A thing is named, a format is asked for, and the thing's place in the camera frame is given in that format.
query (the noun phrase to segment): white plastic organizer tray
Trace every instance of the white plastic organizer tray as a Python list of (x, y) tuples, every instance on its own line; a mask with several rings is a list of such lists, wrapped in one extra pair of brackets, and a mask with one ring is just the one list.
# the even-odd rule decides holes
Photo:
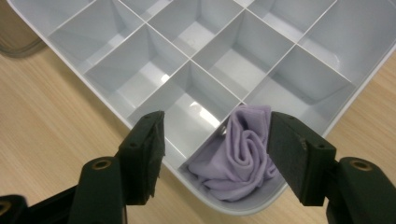
[(186, 168), (238, 105), (270, 105), (325, 135), (395, 49), (395, 0), (8, 0), (129, 127), (165, 111), (163, 163), (232, 215), (268, 206), (268, 181), (234, 203)]

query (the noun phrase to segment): wooden table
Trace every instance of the wooden table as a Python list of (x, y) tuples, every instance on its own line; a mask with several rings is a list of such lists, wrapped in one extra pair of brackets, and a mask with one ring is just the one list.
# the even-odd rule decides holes
[[(30, 205), (77, 184), (82, 165), (112, 156), (129, 131), (48, 48), (0, 56), (0, 195)], [(379, 165), (396, 183), (396, 52), (327, 139), (337, 158)], [(163, 167), (155, 198), (128, 207), (129, 223), (326, 223), (325, 207), (303, 207), (290, 189), (269, 208), (232, 217), (207, 207)]]

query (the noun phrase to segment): crumpled fabric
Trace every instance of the crumpled fabric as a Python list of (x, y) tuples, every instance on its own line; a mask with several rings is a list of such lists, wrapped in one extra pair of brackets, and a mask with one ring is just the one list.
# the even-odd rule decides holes
[(217, 199), (235, 202), (277, 175), (266, 153), (271, 107), (240, 105), (230, 115), (225, 138), (205, 148), (189, 170)]

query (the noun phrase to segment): compartment divider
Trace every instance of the compartment divider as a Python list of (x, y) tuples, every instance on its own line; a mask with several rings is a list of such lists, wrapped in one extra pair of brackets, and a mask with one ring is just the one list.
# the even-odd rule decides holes
[(183, 50), (180, 50), (180, 48), (178, 48), (174, 43), (172, 43), (172, 41), (168, 40), (168, 38), (166, 38), (163, 34), (161, 34), (161, 32), (159, 32), (157, 29), (155, 29), (151, 24), (149, 24), (148, 21), (145, 22), (145, 24), (150, 27), (153, 31), (155, 31), (155, 33), (157, 33), (158, 35), (160, 35), (166, 42), (168, 42), (170, 45), (172, 45), (175, 49), (177, 49), (178, 51), (180, 51), (184, 56), (186, 56), (189, 60), (191, 59), (191, 56), (187, 55), (185, 52), (183, 52)]
[(267, 75), (260, 81), (260, 83), (254, 88), (252, 91), (250, 91), (242, 100), (241, 103), (248, 105), (246, 103), (246, 99), (251, 96), (255, 95), (253, 92), (257, 91), (260, 85), (266, 81), (266, 79), (274, 74), (276, 69), (279, 67), (279, 64), (285, 59), (285, 57), (288, 56), (288, 54), (297, 46), (297, 44), (294, 44), (271, 68), (268, 70)]
[(148, 111), (164, 110), (165, 137), (187, 159), (228, 118), (240, 99), (188, 60), (128, 117), (133, 126)]
[(392, 21), (396, 10), (389, 0), (338, 1), (299, 45), (359, 86), (394, 45)]
[[(262, 42), (264, 38), (270, 44), (264, 44)], [(256, 44), (258, 46), (252, 48), (248, 42), (252, 42), (251, 45)], [(253, 83), (255, 83), (256, 79), (263, 79), (268, 70), (273, 67), (273, 63), (279, 61), (278, 57), (283, 58), (294, 45), (294, 42), (289, 41), (244, 8), (212, 41), (198, 51), (192, 60), (241, 100), (246, 97), (245, 91), (247, 94), (249, 92), (245, 88), (249, 89), (252, 86), (248, 84), (247, 80), (254, 80)], [(235, 79), (241, 79), (241, 77), (237, 77), (235, 71), (230, 70), (225, 65), (225, 63), (229, 63), (235, 66), (236, 61), (241, 63), (241, 66), (247, 66), (247, 69), (240, 71), (245, 72), (243, 76), (246, 76), (246, 80), (240, 80), (242, 82), (239, 84)]]
[(249, 8), (245, 8), (245, 10), (247, 12), (249, 12), (252, 16), (256, 17), (257, 19), (259, 19), (262, 23), (264, 23), (265, 25), (267, 25), (268, 27), (270, 27), (271, 29), (273, 29), (275, 32), (277, 32), (278, 34), (282, 35), (283, 37), (285, 37), (286, 39), (288, 39), (290, 42), (292, 42), (293, 44), (296, 44), (298, 41), (294, 41), (291, 38), (289, 38), (286, 35), (283, 35), (282, 33), (280, 33), (277, 29), (274, 28), (273, 25), (271, 25), (270, 23), (268, 23), (267, 21), (263, 20), (262, 18), (260, 18), (258, 15), (256, 15), (254, 12), (252, 12)]
[[(291, 4), (291, 2), (285, 2), (284, 1), (279, 1), (279, 0), (255, 0), (253, 1), (247, 8), (250, 13), (258, 17), (261, 21), (263, 21), (266, 25), (269, 27), (273, 28), (277, 32), (279, 32), (281, 35), (285, 36), (287, 39), (289, 39), (293, 43), (298, 43), (303, 36), (311, 29), (311, 27), (320, 19), (328, 10), (331, 8), (337, 0), (332, 0), (330, 5), (326, 7), (326, 9), (323, 9), (323, 11), (318, 11), (320, 10), (319, 8), (315, 8), (314, 13), (308, 14), (308, 18), (305, 17), (302, 21), (299, 21), (296, 19), (300, 19), (300, 17), (296, 17), (296, 13), (294, 11), (301, 10), (300, 8), (295, 8), (297, 6), (287, 6)], [(276, 12), (276, 5), (283, 5), (281, 7), (281, 12)], [(285, 7), (292, 7), (293, 11), (286, 11), (285, 12)], [(277, 15), (277, 13), (289, 13), (287, 15)]]
[(208, 72), (206, 69), (204, 69), (200, 64), (198, 64), (197, 62), (195, 62), (193, 59), (191, 59), (191, 62), (194, 63), (196, 66), (198, 66), (199, 68), (201, 68), (204, 72), (206, 72), (210, 77), (212, 77), (214, 80), (216, 80), (224, 89), (226, 89), (230, 94), (232, 94), (236, 99), (238, 99), (240, 102), (242, 102), (242, 100), (240, 99), (239, 96), (237, 96), (233, 91), (231, 91), (227, 86), (225, 86), (223, 83), (221, 83), (216, 77), (214, 77), (212, 74), (210, 74), (210, 72)]
[(323, 16), (325, 15), (325, 14), (327, 14), (327, 12), (329, 11), (329, 10), (331, 10), (337, 3), (338, 3), (338, 1), (339, 0), (334, 0), (334, 2), (314, 21), (314, 23), (305, 31), (305, 33), (300, 37), (300, 39), (298, 39), (297, 41), (296, 41), (296, 43), (297, 44), (299, 44), (300, 43), (300, 41), (302, 40), (302, 39), (304, 39), (305, 38), (305, 36), (316, 26), (316, 24), (323, 18)]
[(113, 51), (117, 50), (124, 42), (128, 41), (128, 39), (131, 38), (131, 36), (134, 35), (134, 33), (136, 33), (138, 30), (142, 29), (143, 26), (145, 26), (145, 23), (142, 23), (139, 27), (137, 27), (134, 31), (132, 31), (129, 35), (127, 35), (116, 47), (114, 47), (109, 52), (107, 52), (102, 57), (100, 57), (99, 60), (97, 60), (95, 63), (93, 63), (92, 66), (88, 70), (86, 70), (85, 72), (82, 73), (82, 75), (85, 76), (87, 73), (89, 73), (97, 64), (99, 64), (101, 61), (103, 61)]
[(84, 77), (127, 119), (188, 61), (180, 50), (144, 23)]
[(71, 16), (69, 19), (67, 19), (66, 21), (62, 22), (60, 25), (58, 25), (53, 31), (51, 31), (48, 35), (46, 35), (46, 37), (49, 37), (51, 35), (53, 35), (55, 32), (57, 32), (58, 30), (60, 30), (62, 27), (64, 27), (65, 24), (69, 23), (71, 20), (73, 20), (77, 15), (81, 14), (82, 12), (84, 12), (85, 10), (87, 10), (87, 8), (89, 8), (90, 6), (92, 6), (93, 4), (95, 4), (98, 0), (92, 0), (87, 6), (83, 7), (82, 9), (80, 9), (78, 12), (76, 12), (73, 16)]
[[(229, 20), (219, 31), (217, 34), (215, 34), (215, 36), (213, 36), (213, 38), (209, 41), (209, 43), (207, 43), (205, 46), (209, 45), (211, 42), (213, 42), (214, 39), (216, 39), (225, 29), (227, 29), (227, 27), (234, 21), (236, 20), (236, 18), (238, 18), (241, 14), (243, 14), (245, 12), (245, 9), (242, 8), (240, 12), (238, 12), (231, 20)], [(197, 50), (194, 54), (192, 54), (191, 56), (189, 56), (189, 58), (194, 61), (196, 64), (198, 64), (193, 58), (195, 55), (197, 55), (199, 52), (201, 52), (205, 47), (201, 48), (200, 50)]]
[(128, 7), (122, 0), (117, 0), (117, 1), (119, 1), (120, 4), (122, 4), (125, 8), (127, 8), (127, 9), (130, 10), (132, 13), (134, 13), (134, 14), (136, 15), (137, 18), (139, 18), (140, 20), (142, 20), (142, 21), (143, 21), (143, 24), (144, 24), (144, 23), (147, 23), (147, 22), (146, 22), (145, 20), (143, 20), (136, 12), (134, 12), (130, 7)]
[(243, 102), (270, 105), (324, 134), (324, 127), (356, 89), (350, 80), (296, 44)]
[(158, 10), (158, 2), (159, 1), (157, 1), (157, 3), (154, 3), (153, 5), (151, 5), (149, 8), (147, 8), (146, 9), (146, 11), (145, 11), (145, 13), (142, 13), (142, 14), (139, 14), (136, 10), (134, 10), (133, 8), (132, 8), (132, 6), (128, 6), (128, 4), (127, 3), (125, 3), (125, 2), (127, 2), (127, 0), (119, 0), (119, 1), (121, 1), (125, 6), (127, 6), (129, 9), (131, 9), (140, 19), (142, 19), (144, 22), (149, 22), (149, 20), (151, 20), (155, 15), (157, 15), (159, 12), (161, 12), (162, 10), (164, 10), (166, 7), (168, 7), (169, 6), (169, 4), (173, 1), (173, 0), (167, 0), (168, 1), (168, 3), (166, 4), (166, 6), (164, 6), (163, 8), (161, 8), (158, 12), (156, 12), (154, 15), (151, 15), (149, 18), (147, 18), (147, 16), (146, 15), (144, 15), (144, 14), (146, 14), (147, 12), (148, 12), (148, 10), (151, 8), (152, 9), (152, 7), (154, 6), (154, 5), (156, 5), (156, 10)]
[(49, 40), (84, 74), (143, 24), (120, 0), (95, 0), (52, 32)]
[(225, 133), (225, 131), (227, 130), (227, 120), (229, 119), (229, 117), (233, 113), (233, 111), (240, 105), (245, 105), (245, 103), (240, 101), (239, 104), (235, 105), (235, 107), (232, 110), (230, 110), (230, 112), (228, 112), (227, 116), (224, 119), (220, 120), (219, 127), (216, 130), (214, 130), (212, 133), (209, 133), (208, 136), (202, 141), (202, 144), (194, 150), (194, 153), (192, 153), (188, 158), (186, 158), (186, 160), (183, 162), (183, 164), (181, 164), (177, 168), (184, 167), (184, 166), (186, 166), (186, 164), (189, 164), (190, 161), (194, 160), (194, 158), (201, 152), (201, 150), (204, 150), (202, 148), (202, 145), (204, 143), (209, 142), (214, 137), (215, 134)]
[(353, 84), (351, 80), (349, 80), (349, 78), (347, 78), (346, 76), (344, 76), (340, 71), (336, 70), (334, 67), (330, 66), (328, 63), (324, 62), (323, 60), (321, 60), (320, 58), (318, 58), (317, 56), (315, 56), (313, 53), (311, 53), (309, 50), (307, 50), (306, 48), (304, 48), (302, 45), (300, 45), (299, 43), (297, 43), (295, 45), (296, 47), (300, 48), (301, 50), (303, 50), (305, 53), (311, 55), (312, 57), (316, 58), (318, 61), (320, 61), (321, 63), (325, 64), (329, 69), (332, 69), (334, 71), (334, 73), (338, 74), (338, 76), (343, 77), (344, 79), (346, 79), (349, 83)]
[(175, 0), (148, 24), (192, 57), (241, 11), (237, 3), (225, 0)]
[[(172, 76), (173, 76), (175, 73), (177, 73), (183, 66), (185, 66), (185, 65), (186, 65), (187, 63), (189, 63), (190, 61), (191, 61), (191, 60), (188, 59), (186, 62), (184, 62), (175, 72), (173, 72), (173, 73), (169, 76), (168, 80), (169, 80), (170, 78), (172, 78)], [(149, 99), (151, 98), (152, 95), (156, 94), (156, 92), (157, 92), (159, 89), (161, 89), (161, 88), (163, 87), (164, 84), (166, 84), (166, 82), (167, 82), (168, 80), (166, 80), (161, 86), (157, 87), (157, 88), (155, 89), (155, 91), (153, 91), (152, 93), (150, 93), (139, 105), (136, 106), (136, 108), (139, 108), (141, 105), (144, 105), (144, 104), (147, 102), (147, 100), (149, 100)], [(127, 118), (131, 117), (131, 116), (134, 114), (134, 112), (135, 112), (135, 111), (133, 111), (132, 113), (130, 113), (130, 115), (128, 115)]]

